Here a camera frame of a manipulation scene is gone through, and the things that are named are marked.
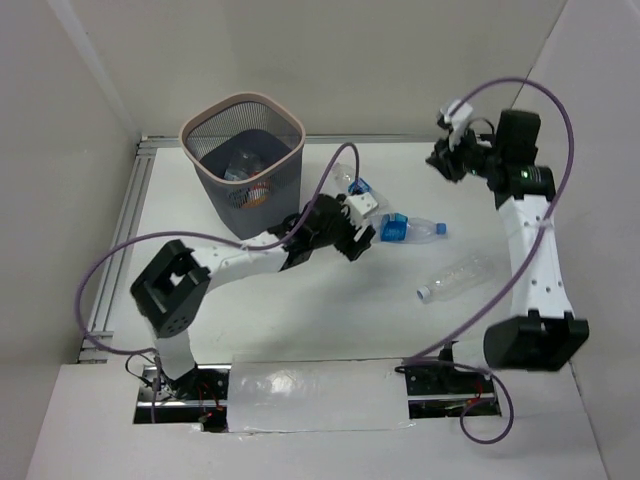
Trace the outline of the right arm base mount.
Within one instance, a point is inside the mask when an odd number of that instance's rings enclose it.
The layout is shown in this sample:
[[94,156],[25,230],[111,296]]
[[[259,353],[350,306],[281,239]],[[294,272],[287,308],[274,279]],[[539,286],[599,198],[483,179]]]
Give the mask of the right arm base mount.
[[487,376],[443,364],[453,362],[455,344],[446,344],[436,363],[395,368],[405,380],[410,419],[459,417],[472,405],[468,416],[501,415],[494,384]]

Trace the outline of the clear bottle white cap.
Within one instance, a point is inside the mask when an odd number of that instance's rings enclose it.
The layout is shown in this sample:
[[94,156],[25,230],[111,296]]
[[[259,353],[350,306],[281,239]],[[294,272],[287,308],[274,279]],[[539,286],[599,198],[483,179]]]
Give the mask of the clear bottle white cap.
[[417,288],[418,299],[427,304],[447,301],[475,288],[494,276],[494,262],[486,255],[472,254],[435,273]]

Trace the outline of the blue label bottle blue cap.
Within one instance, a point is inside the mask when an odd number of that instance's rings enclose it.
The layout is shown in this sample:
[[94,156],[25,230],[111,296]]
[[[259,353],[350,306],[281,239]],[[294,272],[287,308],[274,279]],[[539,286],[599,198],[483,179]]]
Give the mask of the blue label bottle blue cap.
[[448,233],[445,223],[397,212],[373,216],[370,223],[376,232],[376,240],[383,243],[426,244]]

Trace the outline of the green label water bottle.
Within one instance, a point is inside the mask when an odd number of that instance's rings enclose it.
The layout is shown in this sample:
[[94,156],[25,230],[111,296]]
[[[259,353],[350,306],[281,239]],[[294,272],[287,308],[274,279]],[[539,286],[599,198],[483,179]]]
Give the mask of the green label water bottle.
[[252,151],[237,149],[231,156],[224,173],[227,181],[245,181],[258,175],[265,169],[265,162]]

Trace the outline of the small orange juice bottle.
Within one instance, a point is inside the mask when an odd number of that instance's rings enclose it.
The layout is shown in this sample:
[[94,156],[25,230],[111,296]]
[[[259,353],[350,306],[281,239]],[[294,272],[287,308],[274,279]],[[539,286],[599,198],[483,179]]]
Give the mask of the small orange juice bottle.
[[255,186],[250,188],[242,203],[242,208],[255,208],[267,201],[270,195],[270,189],[266,186]]

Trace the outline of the red label water bottle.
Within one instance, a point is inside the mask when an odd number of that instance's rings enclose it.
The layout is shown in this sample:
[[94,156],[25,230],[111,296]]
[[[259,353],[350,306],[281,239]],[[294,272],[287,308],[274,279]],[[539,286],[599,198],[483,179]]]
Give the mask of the red label water bottle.
[[256,177],[257,181],[248,189],[245,207],[253,208],[263,204],[271,193],[271,181],[268,178]]

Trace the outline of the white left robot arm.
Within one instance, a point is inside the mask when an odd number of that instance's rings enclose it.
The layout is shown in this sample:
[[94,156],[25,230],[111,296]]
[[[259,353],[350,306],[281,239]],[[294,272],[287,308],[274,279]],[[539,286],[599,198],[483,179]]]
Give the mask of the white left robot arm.
[[250,276],[297,267],[325,247],[357,260],[375,236],[369,218],[377,207],[369,193],[320,194],[302,213],[242,243],[218,240],[198,249],[180,240],[165,243],[130,287],[153,332],[163,389],[185,399],[202,380],[188,329],[208,293]]

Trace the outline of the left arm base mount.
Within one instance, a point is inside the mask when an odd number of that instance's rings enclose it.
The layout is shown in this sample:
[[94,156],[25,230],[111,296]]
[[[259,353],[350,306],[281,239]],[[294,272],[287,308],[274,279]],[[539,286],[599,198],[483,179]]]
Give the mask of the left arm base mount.
[[156,366],[147,355],[130,356],[124,370],[137,380],[133,415],[137,425],[196,424],[204,432],[228,429],[227,400],[230,364],[198,365],[183,378],[170,381],[157,377]]

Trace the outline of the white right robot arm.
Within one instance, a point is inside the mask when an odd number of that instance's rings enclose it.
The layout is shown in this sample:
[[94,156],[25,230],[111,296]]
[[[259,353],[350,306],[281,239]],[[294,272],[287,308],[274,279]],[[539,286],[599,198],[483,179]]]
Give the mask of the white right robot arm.
[[509,318],[484,333],[485,361],[500,370],[558,371],[587,341],[590,328],[575,315],[564,287],[548,211],[559,195],[551,169],[535,163],[540,117],[504,110],[496,132],[480,142],[472,114],[459,100],[441,109],[437,124],[446,136],[426,162],[451,182],[468,174],[485,179],[505,228],[516,281]]

